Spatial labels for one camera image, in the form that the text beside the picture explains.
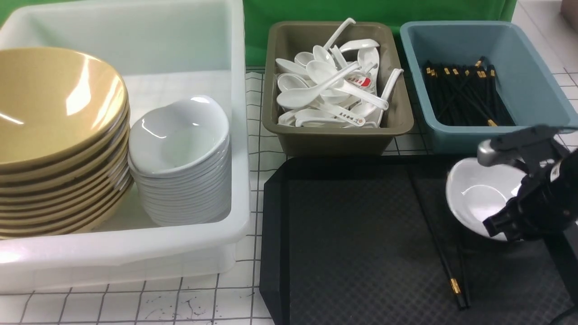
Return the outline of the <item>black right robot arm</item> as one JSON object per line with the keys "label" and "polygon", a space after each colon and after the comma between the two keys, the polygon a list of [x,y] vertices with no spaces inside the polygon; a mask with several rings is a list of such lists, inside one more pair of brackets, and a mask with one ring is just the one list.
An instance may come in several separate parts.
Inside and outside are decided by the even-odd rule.
{"label": "black right robot arm", "polygon": [[479,143],[480,165],[510,165],[524,173],[518,193],[483,220],[490,237],[504,234],[508,241],[534,241],[576,224],[577,152],[555,140],[569,130],[537,124]]}

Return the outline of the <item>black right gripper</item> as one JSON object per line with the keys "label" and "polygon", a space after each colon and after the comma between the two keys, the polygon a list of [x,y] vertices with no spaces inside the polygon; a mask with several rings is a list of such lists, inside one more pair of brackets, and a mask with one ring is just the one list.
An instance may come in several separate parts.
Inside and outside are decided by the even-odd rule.
{"label": "black right gripper", "polygon": [[578,157],[556,141],[577,127],[537,124],[483,140],[477,161],[484,167],[510,165],[524,173],[518,193],[483,220],[490,237],[537,240],[558,234],[577,220]]}

